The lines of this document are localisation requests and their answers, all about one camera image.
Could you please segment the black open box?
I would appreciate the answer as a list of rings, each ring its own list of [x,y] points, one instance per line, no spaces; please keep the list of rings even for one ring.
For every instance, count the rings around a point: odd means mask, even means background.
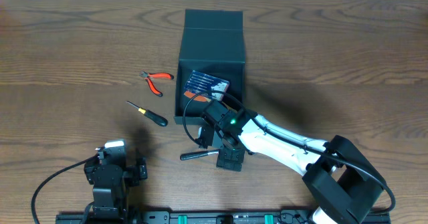
[[[187,9],[175,76],[175,123],[183,123],[183,113],[188,125],[205,123],[200,114],[206,102],[193,100],[186,107],[189,98],[185,96],[185,83],[193,71],[227,80],[226,92],[242,102],[245,58],[241,11]]]

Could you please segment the blue precision screwdriver set case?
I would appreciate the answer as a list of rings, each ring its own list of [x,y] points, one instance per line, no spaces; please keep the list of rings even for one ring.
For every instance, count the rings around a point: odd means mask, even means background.
[[[198,94],[207,90],[217,90],[220,91],[220,93],[206,93],[202,95],[211,100],[221,101],[223,99],[223,93],[227,91],[229,85],[230,83],[227,80],[193,70],[189,79],[185,82],[184,91]]]

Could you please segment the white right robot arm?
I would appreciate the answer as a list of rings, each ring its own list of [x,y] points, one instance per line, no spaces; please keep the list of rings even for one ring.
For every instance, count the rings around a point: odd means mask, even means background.
[[[385,191],[386,181],[342,136],[305,137],[248,109],[234,112],[212,101],[201,114],[226,148],[268,156],[296,171],[315,198],[313,223],[362,223]]]

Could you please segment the black handled claw hammer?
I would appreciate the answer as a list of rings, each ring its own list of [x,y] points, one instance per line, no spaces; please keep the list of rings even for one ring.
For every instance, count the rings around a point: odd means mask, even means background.
[[[180,160],[191,160],[195,158],[202,158],[212,154],[219,154],[219,149],[185,153],[180,156]]]

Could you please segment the black mounting rail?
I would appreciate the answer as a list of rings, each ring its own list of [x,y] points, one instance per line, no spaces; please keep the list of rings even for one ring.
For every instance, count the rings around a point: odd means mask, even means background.
[[[135,223],[135,224],[302,224],[315,223],[310,219],[307,210],[281,210],[272,212],[187,212],[169,213],[168,211],[135,212],[128,221],[96,218],[90,213],[87,221],[83,222],[81,214],[59,214],[57,224],[78,223]],[[363,224],[391,224],[389,214],[368,215]]]

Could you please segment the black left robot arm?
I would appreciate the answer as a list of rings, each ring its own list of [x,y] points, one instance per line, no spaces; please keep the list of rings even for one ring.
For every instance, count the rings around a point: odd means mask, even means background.
[[[92,212],[86,217],[92,223],[130,223],[135,211],[128,205],[129,188],[148,178],[146,158],[136,152],[135,163],[126,163],[124,146],[100,147],[97,157],[84,165],[84,173],[93,186]]]

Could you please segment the orange scraper wooden handle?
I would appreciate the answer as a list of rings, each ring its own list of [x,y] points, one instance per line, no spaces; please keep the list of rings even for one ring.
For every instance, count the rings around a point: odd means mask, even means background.
[[[203,95],[197,96],[195,93],[190,92],[190,91],[184,92],[184,95],[188,98],[194,98],[194,101],[198,101],[198,102],[210,102],[211,101],[211,99],[206,97],[206,96],[203,96]]]

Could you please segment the black yellow screwdriver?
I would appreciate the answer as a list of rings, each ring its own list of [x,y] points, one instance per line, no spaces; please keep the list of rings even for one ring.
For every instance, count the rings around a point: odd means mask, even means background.
[[[136,108],[141,114],[143,114],[144,116],[146,116],[148,119],[152,120],[155,124],[161,126],[161,127],[166,127],[168,125],[168,120],[150,110],[141,108],[140,106],[137,106],[136,104],[127,101],[127,104],[131,105],[132,107]]]

